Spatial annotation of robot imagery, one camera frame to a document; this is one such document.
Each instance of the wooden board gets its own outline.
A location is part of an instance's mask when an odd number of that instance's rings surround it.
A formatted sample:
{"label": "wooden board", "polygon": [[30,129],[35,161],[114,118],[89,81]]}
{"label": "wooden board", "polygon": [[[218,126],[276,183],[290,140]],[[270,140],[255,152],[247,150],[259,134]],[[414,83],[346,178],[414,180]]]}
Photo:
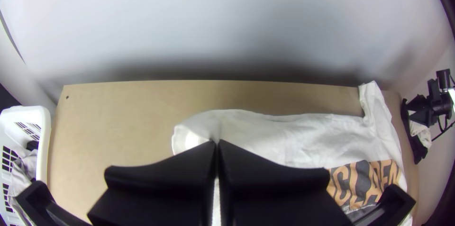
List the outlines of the wooden board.
{"label": "wooden board", "polygon": [[[408,193],[417,200],[418,170],[400,119],[401,99],[383,92],[398,132]],[[261,81],[133,81],[65,86],[54,117],[48,184],[56,202],[88,220],[105,191],[110,165],[144,165],[172,156],[173,127],[211,109],[263,114],[363,116],[358,89]]]}

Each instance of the white wall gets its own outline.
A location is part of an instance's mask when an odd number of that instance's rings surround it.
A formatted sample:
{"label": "white wall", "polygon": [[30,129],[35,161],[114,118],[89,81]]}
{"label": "white wall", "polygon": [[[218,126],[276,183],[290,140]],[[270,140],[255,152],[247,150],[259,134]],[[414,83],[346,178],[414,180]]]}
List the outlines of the white wall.
{"label": "white wall", "polygon": [[376,79],[403,91],[448,42],[439,0],[0,0],[0,10],[54,101],[64,84],[141,79]]}
{"label": "white wall", "polygon": [[[436,71],[449,68],[455,76],[455,42],[452,41],[446,51],[437,62],[437,65],[426,76],[425,80],[435,79]],[[405,98],[413,99],[417,94],[428,95],[427,82],[423,81],[414,90],[410,91]],[[436,125],[430,128],[433,137],[440,133]],[[436,139],[424,160],[419,163],[419,207],[417,217],[414,218],[416,225],[425,223],[433,214],[441,199],[447,179],[450,176],[455,160],[455,127],[449,129]]]}
{"label": "white wall", "polygon": [[0,83],[22,105],[41,105],[54,114],[55,104],[30,75],[0,23]]}

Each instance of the white t-shirt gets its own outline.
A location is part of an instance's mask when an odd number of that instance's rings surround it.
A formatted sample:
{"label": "white t-shirt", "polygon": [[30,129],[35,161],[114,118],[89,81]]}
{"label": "white t-shirt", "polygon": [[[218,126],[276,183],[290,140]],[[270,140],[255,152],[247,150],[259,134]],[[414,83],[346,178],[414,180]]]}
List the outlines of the white t-shirt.
{"label": "white t-shirt", "polygon": [[[223,139],[275,163],[324,167],[327,191],[349,214],[373,206],[390,184],[407,190],[398,135],[375,82],[359,86],[365,116],[270,116],[245,110],[212,110],[174,128],[174,154]],[[411,225],[410,216],[403,225]]]}

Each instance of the white laundry basket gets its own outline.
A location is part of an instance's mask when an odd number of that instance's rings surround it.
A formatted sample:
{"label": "white laundry basket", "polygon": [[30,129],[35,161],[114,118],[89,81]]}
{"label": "white laundry basket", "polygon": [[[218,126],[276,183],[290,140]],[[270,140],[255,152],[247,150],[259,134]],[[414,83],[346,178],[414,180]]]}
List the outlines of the white laundry basket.
{"label": "white laundry basket", "polygon": [[50,134],[51,116],[49,111],[42,106],[15,106],[3,110],[0,114],[0,149],[2,150],[0,183],[3,191],[0,214],[8,226],[24,225],[8,203],[11,163],[18,158],[12,149],[15,146],[25,148],[27,142],[38,141],[36,179],[47,183],[47,152]]}

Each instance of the gray cloth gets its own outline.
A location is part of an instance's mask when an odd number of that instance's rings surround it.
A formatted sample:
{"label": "gray cloth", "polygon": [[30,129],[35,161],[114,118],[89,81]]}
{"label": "gray cloth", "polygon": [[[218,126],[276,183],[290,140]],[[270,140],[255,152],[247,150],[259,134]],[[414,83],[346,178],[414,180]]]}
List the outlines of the gray cloth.
{"label": "gray cloth", "polygon": [[15,197],[32,184],[31,180],[36,177],[38,150],[29,151],[22,147],[15,147],[13,150],[18,154],[19,158],[12,163],[11,185],[8,191],[8,202],[17,212],[18,216],[22,219],[25,225],[33,226],[35,224],[22,210]]}

